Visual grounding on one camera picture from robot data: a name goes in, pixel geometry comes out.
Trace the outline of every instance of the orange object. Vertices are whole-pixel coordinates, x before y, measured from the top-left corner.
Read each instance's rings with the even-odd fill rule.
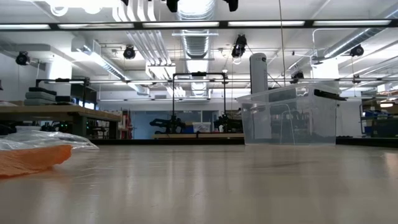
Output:
[[[34,174],[61,164],[72,155],[72,146],[0,151],[0,178]]]

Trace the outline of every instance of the table surface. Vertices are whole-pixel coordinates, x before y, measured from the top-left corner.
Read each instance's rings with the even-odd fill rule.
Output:
[[[73,105],[48,106],[2,106],[0,114],[37,114],[37,113],[79,113],[83,116],[99,116],[105,119],[120,121],[121,116],[104,111],[96,111]]]
[[[0,223],[397,223],[398,151],[101,146],[0,180]]]

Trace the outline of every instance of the track light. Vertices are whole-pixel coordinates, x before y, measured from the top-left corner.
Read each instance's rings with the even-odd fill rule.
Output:
[[[27,55],[27,52],[19,52],[15,62],[22,66],[28,65],[30,64],[30,57]]]
[[[238,35],[236,39],[234,49],[232,50],[232,57],[233,58],[240,58],[242,57],[243,53],[246,51],[245,46],[248,44],[244,34]]]
[[[290,84],[296,84],[299,82],[300,78],[304,78],[304,73],[302,71],[297,71],[292,74],[292,81],[290,81]]]
[[[129,0],[122,0],[122,2],[123,2],[126,6],[129,5]]]
[[[229,11],[234,12],[238,9],[238,0],[224,0],[228,3]]]
[[[355,57],[355,56],[362,56],[364,53],[364,49],[363,47],[359,44],[358,46],[354,47],[353,49],[350,50],[349,55],[351,57]]]
[[[133,59],[136,57],[136,52],[134,51],[134,47],[128,45],[124,50],[123,56],[125,59]]]
[[[166,5],[167,5],[168,9],[170,10],[170,12],[177,12],[177,10],[178,10],[178,1],[179,0],[167,0]]]

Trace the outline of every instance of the white cylinder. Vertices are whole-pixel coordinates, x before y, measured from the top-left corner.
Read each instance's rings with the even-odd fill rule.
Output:
[[[264,53],[250,56],[250,82],[252,94],[268,90],[267,56]]]

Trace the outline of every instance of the ceiling beam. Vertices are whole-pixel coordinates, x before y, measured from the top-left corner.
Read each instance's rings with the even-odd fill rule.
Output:
[[[396,28],[398,19],[303,19],[261,21],[171,21],[171,22],[85,22],[0,24],[0,31],[117,31],[117,30],[197,30],[197,29],[321,29]]]

